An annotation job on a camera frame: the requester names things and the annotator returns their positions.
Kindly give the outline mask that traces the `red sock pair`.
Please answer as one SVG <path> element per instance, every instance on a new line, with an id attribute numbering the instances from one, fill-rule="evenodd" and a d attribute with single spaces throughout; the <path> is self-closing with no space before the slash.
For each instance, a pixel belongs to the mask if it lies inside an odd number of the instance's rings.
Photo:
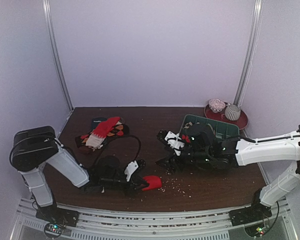
<path id="1" fill-rule="evenodd" d="M 144 176 L 142 179 L 147 183 L 147 186 L 142 188 L 142 191 L 160 189 L 162 187 L 162 180 L 156 175 Z"/>

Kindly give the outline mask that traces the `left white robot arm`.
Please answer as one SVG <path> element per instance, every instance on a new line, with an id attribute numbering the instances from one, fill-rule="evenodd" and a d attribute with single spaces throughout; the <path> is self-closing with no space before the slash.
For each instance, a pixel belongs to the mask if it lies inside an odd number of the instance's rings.
<path id="1" fill-rule="evenodd" d="M 43 173 L 46 164 L 85 194 L 101 193 L 106 189 L 138 191 L 150 185 L 139 176 L 140 170 L 146 166 L 144 160 L 134 159 L 125 169 L 121 169 L 116 157 L 106 156 L 85 167 L 72 150 L 56 138 L 55 130 L 48 125 L 17 132 L 9 162 L 22 175 L 37 205 L 42 207 L 43 215 L 51 222 L 59 221 L 62 211 L 54 205 L 53 192 Z"/>

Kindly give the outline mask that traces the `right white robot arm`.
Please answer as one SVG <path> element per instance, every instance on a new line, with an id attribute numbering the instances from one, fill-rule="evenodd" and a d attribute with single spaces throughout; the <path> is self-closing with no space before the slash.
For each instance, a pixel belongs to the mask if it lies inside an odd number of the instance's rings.
<path id="1" fill-rule="evenodd" d="M 276 180 L 255 192 L 252 206 L 246 210 L 251 221 L 258 220 L 266 208 L 300 184 L 300 125 L 296 131 L 275 137 L 252 139 L 236 135 L 221 139 L 208 124 L 195 123 L 178 134 L 161 130 L 157 139 L 171 149 L 171 155 L 156 164 L 170 172 L 189 165 L 227 170 L 262 162 L 291 161 Z"/>

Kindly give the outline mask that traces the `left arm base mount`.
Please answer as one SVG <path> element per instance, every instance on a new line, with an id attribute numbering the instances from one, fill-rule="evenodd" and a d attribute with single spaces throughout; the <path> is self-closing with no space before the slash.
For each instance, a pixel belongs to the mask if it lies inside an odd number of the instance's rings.
<path id="1" fill-rule="evenodd" d="M 79 212 L 59 208 L 56 205 L 38 207 L 35 217 L 61 226 L 76 227 L 79 219 Z"/>

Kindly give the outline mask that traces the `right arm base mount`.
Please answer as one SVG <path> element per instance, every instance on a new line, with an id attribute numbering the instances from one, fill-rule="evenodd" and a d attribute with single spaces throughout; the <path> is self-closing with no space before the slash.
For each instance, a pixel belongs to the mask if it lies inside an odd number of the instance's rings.
<path id="1" fill-rule="evenodd" d="M 260 194 L 261 189 L 254 193 L 251 206 L 231 210 L 229 212 L 229 218 L 233 227 L 261 221 L 264 218 L 270 218 L 272 216 L 271 207 L 261 204 Z"/>

